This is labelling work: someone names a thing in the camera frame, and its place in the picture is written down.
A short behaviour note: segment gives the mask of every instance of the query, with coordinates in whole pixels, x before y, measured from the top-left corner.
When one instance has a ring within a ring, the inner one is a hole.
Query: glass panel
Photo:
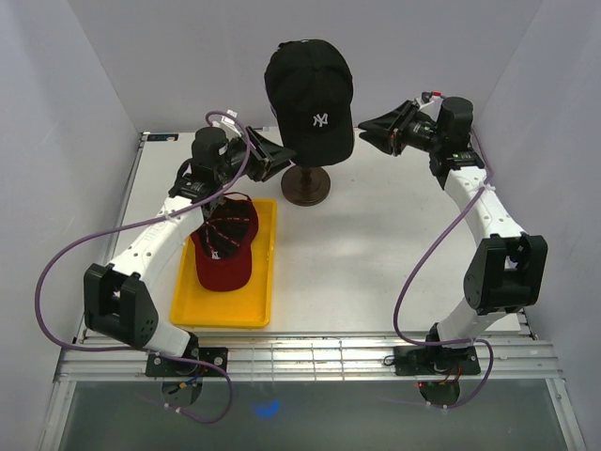
[[[462,392],[475,381],[461,382]],[[564,450],[545,381],[490,381],[468,405],[442,412],[392,404],[422,401],[414,382],[235,384],[232,411],[206,426],[151,404],[157,382],[79,382],[61,449],[69,450]],[[192,411],[223,407],[226,385],[210,381]]]

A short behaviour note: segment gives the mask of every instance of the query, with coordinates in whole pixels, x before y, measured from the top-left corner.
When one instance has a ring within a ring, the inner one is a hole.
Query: cap brim
[[[320,167],[341,163],[353,153],[355,132],[353,131],[350,106],[340,123],[322,133],[299,132],[294,125],[279,124],[282,142],[286,148],[297,152],[292,163],[298,166]]]
[[[233,291],[248,283],[253,273],[253,254],[250,243],[244,245],[231,257],[213,259],[203,252],[195,232],[191,237],[194,243],[196,275],[200,285],[210,291]]]

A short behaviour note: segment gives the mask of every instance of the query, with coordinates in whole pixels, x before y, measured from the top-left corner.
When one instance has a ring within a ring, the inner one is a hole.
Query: metal frame
[[[116,224],[120,225],[130,199],[131,187],[142,156],[146,137],[143,133],[126,184]],[[117,236],[107,244],[104,260],[112,257]],[[562,370],[549,341],[532,335],[526,316],[518,314],[521,330],[511,334],[491,334],[495,352],[491,379],[543,379],[547,382],[559,424],[569,450],[586,449],[562,379]],[[415,334],[415,339],[423,339]],[[391,367],[382,364],[393,346],[409,346],[388,334],[269,334],[203,333],[203,346],[229,348],[228,373],[233,381],[415,381],[417,377],[397,377]],[[77,341],[88,346],[118,345],[106,336],[88,331],[83,322]],[[477,346],[481,365],[488,364],[487,350]],[[63,352],[59,361],[54,390],[39,441],[40,450],[56,450],[62,440],[71,401],[78,381],[157,381],[144,375],[147,355],[140,351],[84,353]],[[478,380],[480,376],[465,376]]]

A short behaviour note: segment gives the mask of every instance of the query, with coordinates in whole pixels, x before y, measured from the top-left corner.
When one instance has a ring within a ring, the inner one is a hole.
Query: red baseball cap
[[[223,203],[191,235],[200,284],[211,291],[244,287],[253,272],[251,243],[259,220],[249,196]]]

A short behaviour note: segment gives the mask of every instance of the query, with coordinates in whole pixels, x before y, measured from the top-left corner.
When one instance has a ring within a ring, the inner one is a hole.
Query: white table surface
[[[277,129],[262,134],[280,142]],[[193,133],[181,133],[174,142],[146,142],[124,224],[150,218],[161,208],[177,169],[191,156],[192,141]],[[234,187],[278,202],[271,322],[258,334],[391,333],[394,303],[407,275],[458,213],[431,176],[427,155],[413,148],[393,158],[357,138],[351,158],[327,171],[330,195],[313,207],[284,199],[281,174],[266,183],[244,178]],[[116,252],[139,231],[121,233]],[[401,308],[403,330],[427,331],[453,310],[474,251],[470,230],[459,225],[411,285]],[[178,251],[151,290],[166,318],[180,257]],[[515,331],[516,315],[490,328]]]

